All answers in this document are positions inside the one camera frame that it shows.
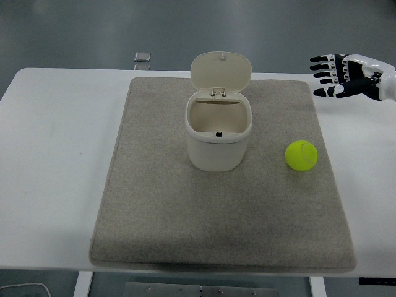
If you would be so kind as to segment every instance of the white trash can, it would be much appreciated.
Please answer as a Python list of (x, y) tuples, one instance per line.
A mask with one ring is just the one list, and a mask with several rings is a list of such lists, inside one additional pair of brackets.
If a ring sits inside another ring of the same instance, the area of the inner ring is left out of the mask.
[(252, 110), (239, 93), (248, 85), (252, 66), (240, 54), (214, 51), (191, 64), (199, 91), (186, 107), (187, 151), (205, 171), (228, 171), (241, 163), (252, 130)]

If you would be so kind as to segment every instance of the cable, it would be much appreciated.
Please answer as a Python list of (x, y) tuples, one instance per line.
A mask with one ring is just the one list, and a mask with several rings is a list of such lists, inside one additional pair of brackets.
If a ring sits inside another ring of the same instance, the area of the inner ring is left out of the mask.
[(47, 291), (48, 296), (49, 296), (49, 297), (52, 297), (52, 296), (51, 296), (51, 293), (50, 293), (50, 291), (49, 291), (49, 289), (48, 289), (47, 286), (44, 285), (43, 283), (19, 283), (19, 284), (17, 284), (17, 285), (0, 286), (0, 290), (6, 289), (6, 288), (15, 288), (15, 287), (17, 287), (17, 286), (43, 286), (44, 289)]

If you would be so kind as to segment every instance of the robotic hand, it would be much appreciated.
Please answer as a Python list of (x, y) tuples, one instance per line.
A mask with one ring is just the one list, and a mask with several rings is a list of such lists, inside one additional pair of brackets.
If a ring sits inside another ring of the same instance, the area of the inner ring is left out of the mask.
[(396, 70), (393, 66), (358, 54), (328, 54), (311, 58), (311, 70), (322, 84), (335, 84), (314, 91), (322, 97), (348, 97), (365, 94), (371, 99), (396, 101)]

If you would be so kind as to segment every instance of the open lid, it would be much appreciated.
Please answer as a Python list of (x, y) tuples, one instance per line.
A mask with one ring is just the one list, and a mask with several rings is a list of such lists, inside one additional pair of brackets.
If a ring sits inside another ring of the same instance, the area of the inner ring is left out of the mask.
[(191, 64), (191, 80), (196, 89), (225, 88), (239, 92), (248, 85), (252, 65), (244, 56), (224, 51), (202, 54)]

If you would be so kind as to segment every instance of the tennis ball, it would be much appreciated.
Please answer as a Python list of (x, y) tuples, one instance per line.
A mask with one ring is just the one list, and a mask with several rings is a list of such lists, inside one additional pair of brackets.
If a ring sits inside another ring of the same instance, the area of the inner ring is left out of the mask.
[(317, 150), (315, 146), (305, 140), (291, 143), (285, 153), (286, 163), (297, 171), (312, 169), (317, 162)]

